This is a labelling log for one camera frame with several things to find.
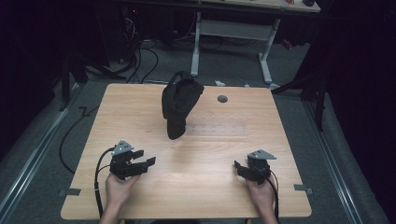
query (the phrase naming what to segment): hand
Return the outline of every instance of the hand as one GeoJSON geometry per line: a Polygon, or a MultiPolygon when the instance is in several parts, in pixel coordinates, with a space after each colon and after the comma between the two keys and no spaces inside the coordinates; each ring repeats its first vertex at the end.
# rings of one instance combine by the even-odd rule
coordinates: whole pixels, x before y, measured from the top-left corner
{"type": "MultiPolygon", "coordinates": [[[[277,223],[274,213],[275,193],[270,183],[265,180],[262,184],[258,185],[257,181],[245,180],[250,191],[250,198],[258,210],[262,222],[265,224],[277,223]]],[[[274,183],[272,176],[270,176],[269,180],[274,183]]]]}
{"type": "Polygon", "coordinates": [[[116,223],[120,210],[129,198],[134,183],[140,175],[132,176],[128,180],[120,180],[116,175],[109,174],[106,180],[106,208],[100,219],[100,224],[116,223]]]}

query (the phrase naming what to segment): gray floor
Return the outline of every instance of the gray floor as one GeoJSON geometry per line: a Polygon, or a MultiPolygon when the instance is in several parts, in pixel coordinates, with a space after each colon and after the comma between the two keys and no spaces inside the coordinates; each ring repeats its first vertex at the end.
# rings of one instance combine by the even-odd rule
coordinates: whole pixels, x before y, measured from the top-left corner
{"type": "MultiPolygon", "coordinates": [[[[246,81],[251,87],[268,88],[263,83],[262,71],[253,51],[261,43],[255,42],[244,45],[235,45],[232,42],[223,43],[217,48],[216,43],[203,44],[200,61],[200,75],[197,80],[204,85],[215,85],[215,80],[220,80],[226,86],[244,86],[238,78],[246,81]]],[[[291,81],[305,56],[309,45],[285,49],[280,45],[273,45],[268,57],[268,64],[273,81],[277,85],[291,81]]],[[[159,63],[154,72],[146,79],[167,81],[176,71],[191,69],[192,46],[174,45],[171,47],[158,44],[154,49],[159,55],[159,63]]],[[[142,65],[138,75],[145,75],[155,64],[154,55],[142,50],[142,65]]],[[[118,66],[113,63],[112,69],[118,66]]],[[[60,86],[54,91],[56,98],[32,121],[20,140],[15,144],[7,157],[0,163],[0,178],[2,199],[10,193],[24,164],[32,153],[47,150],[48,154],[34,171],[35,175],[30,184],[26,182],[25,192],[21,195],[18,205],[8,211],[8,223],[96,223],[93,221],[63,220],[60,212],[64,198],[59,196],[61,189],[67,189],[73,176],[61,165],[59,160],[59,146],[68,130],[81,118],[81,106],[88,110],[95,108],[101,102],[106,85],[112,80],[103,76],[90,76],[90,81],[85,86],[76,87],[72,104],[63,112],[59,112],[62,105],[60,86]],[[48,147],[42,149],[40,143],[49,131],[53,121],[64,117],[56,133],[49,141],[48,147]]],[[[307,194],[313,213],[310,217],[291,218],[282,217],[282,223],[388,223],[386,216],[375,200],[375,196],[367,185],[359,166],[349,152],[346,140],[342,134],[336,117],[332,111],[329,98],[326,99],[326,110],[323,116],[324,132],[319,133],[312,124],[311,105],[313,103],[301,102],[299,91],[286,91],[274,95],[276,106],[285,132],[290,141],[290,147],[297,162],[299,172],[304,184],[312,189],[313,193],[307,194]],[[360,220],[351,221],[347,206],[340,200],[340,191],[336,187],[337,180],[333,178],[332,169],[328,164],[328,157],[323,152],[323,144],[332,153],[339,173],[347,186],[346,191],[358,211],[360,220]]],[[[89,135],[95,112],[78,123],[64,139],[63,155],[66,163],[76,169],[78,160],[89,135]]],[[[243,223],[242,219],[202,220],[204,223],[243,223]]]]}

